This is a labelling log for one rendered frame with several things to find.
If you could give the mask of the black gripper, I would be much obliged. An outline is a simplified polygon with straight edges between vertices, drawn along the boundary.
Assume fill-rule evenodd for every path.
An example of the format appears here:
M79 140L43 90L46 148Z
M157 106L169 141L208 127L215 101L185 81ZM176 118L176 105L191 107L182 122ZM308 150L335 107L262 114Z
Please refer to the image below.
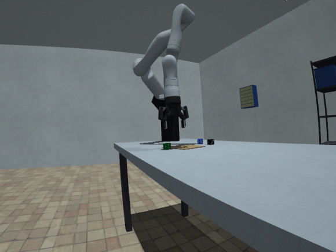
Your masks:
M166 111L163 117L163 111ZM181 112L183 111L183 113ZM185 128L186 123L185 120L189 118L187 106L181 107L181 99L180 96L169 96L165 97L165 107L159 107L159 115L158 119L163 121L163 128L167 129L167 118L169 116L178 116L181 118L181 126Z

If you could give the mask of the green die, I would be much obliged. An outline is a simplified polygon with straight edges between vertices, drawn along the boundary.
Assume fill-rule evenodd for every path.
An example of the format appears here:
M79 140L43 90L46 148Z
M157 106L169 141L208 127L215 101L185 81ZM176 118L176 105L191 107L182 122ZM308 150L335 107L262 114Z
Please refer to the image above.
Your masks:
M163 143L163 149L171 149L171 143Z

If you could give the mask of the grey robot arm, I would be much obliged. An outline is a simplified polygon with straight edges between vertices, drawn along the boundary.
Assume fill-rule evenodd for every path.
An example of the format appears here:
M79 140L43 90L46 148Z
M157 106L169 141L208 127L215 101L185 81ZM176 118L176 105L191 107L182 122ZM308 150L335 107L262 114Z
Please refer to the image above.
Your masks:
M159 100L165 97L180 96L177 77L177 61L182 45L182 31L195 18L195 14L186 5L179 4L174 12L171 29L159 33L151 42L145 56L133 63L135 75L140 76L152 94ZM167 49L166 49L167 48ZM164 74L164 88L154 75L151 65L166 49L166 56L162 60ZM139 63L138 63L139 62Z

